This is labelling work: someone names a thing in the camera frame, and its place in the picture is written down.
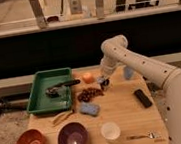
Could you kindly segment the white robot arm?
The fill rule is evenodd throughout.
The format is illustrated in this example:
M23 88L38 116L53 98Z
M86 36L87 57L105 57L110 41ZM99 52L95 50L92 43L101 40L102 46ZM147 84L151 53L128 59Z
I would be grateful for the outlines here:
M181 68L127 49L128 40L117 35L103 41L100 75L111 77L119 63L129 66L166 92L166 128L169 144L181 144Z

